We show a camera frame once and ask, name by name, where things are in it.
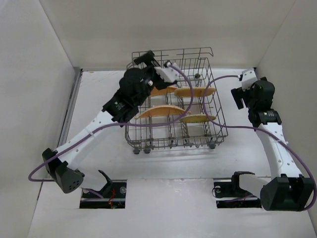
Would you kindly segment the fish-shaped woven plate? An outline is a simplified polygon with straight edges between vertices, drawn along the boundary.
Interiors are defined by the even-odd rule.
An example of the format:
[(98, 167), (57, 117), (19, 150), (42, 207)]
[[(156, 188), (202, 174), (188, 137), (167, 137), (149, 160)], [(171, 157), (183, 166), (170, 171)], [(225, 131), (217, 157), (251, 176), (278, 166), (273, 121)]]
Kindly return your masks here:
[(174, 87), (174, 86), (168, 86), (168, 87), (166, 87), (164, 89), (160, 89), (160, 90), (158, 90), (156, 87), (154, 87), (153, 90), (151, 91), (150, 97), (162, 96), (162, 95), (166, 95), (169, 93), (173, 93), (176, 89), (177, 89), (177, 87)]
[(151, 118), (151, 117), (163, 117), (163, 116), (174, 116), (174, 115), (190, 115), (191, 112), (185, 112), (185, 109), (182, 109), (175, 105), (161, 105), (151, 107), (144, 112), (141, 112), (139, 116), (135, 119), (141, 118)]

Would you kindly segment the round woven plate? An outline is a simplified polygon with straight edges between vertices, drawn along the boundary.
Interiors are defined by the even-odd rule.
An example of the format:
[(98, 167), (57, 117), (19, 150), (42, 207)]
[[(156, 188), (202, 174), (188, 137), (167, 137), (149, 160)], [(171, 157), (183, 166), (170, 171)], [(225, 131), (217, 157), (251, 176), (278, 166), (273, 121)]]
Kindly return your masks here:
[(183, 123), (203, 123), (203, 122), (208, 122), (210, 120), (215, 120), (216, 117), (215, 116), (209, 116), (207, 117), (207, 115), (187, 115), (185, 117), (182, 117), (179, 119), (180, 122)]
[[(193, 87), (193, 97), (202, 97), (202, 96), (209, 96), (216, 91), (215, 88), (209, 87)], [(177, 97), (191, 97), (192, 92), (190, 87), (178, 88), (174, 91), (174, 95)]]

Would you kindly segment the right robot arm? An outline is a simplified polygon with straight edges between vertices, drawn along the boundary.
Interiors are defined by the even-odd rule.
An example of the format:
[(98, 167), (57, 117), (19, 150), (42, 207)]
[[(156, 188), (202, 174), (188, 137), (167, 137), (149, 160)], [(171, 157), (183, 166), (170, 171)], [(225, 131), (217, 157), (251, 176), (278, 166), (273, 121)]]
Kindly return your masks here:
[(271, 108), (274, 85), (265, 77), (241, 76), (241, 87), (231, 94), (239, 109), (248, 108), (248, 118), (264, 148), (271, 174), (265, 182), (252, 172), (238, 173), (239, 186), (258, 197), (267, 211), (305, 211), (316, 201), (316, 182), (304, 177), (295, 164), (298, 155), (287, 145), (282, 121)]

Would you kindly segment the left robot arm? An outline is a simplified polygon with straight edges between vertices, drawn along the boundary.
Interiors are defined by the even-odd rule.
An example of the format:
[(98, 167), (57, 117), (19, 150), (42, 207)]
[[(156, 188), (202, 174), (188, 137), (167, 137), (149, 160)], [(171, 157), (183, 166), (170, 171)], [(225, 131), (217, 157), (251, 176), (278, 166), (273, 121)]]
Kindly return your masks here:
[(160, 65), (154, 56), (148, 51), (136, 58), (134, 63), (143, 63), (145, 67), (133, 67), (124, 72), (118, 90), (89, 124), (63, 145), (47, 148), (42, 153), (43, 166), (63, 193), (78, 188), (104, 190), (105, 173), (100, 171), (98, 178), (89, 178), (79, 170), (81, 162), (114, 129), (125, 126), (139, 112), (154, 88), (162, 90), (177, 82), (177, 66), (170, 61)]

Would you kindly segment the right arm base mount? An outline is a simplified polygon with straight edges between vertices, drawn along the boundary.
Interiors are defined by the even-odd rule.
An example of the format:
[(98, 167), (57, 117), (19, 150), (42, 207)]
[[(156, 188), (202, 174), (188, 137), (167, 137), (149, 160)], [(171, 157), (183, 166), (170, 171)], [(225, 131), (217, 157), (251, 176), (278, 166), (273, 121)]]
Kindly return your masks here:
[(248, 191), (235, 188), (230, 179), (214, 179), (212, 195), (218, 209), (261, 208), (261, 201)]

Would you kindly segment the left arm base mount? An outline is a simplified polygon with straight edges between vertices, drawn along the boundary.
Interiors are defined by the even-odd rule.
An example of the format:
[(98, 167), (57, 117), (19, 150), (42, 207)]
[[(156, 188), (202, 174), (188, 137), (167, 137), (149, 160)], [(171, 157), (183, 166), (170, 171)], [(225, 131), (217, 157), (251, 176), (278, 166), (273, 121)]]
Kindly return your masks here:
[(105, 172), (99, 173), (106, 180), (101, 190), (84, 189), (80, 209), (125, 209), (127, 180), (112, 180)]

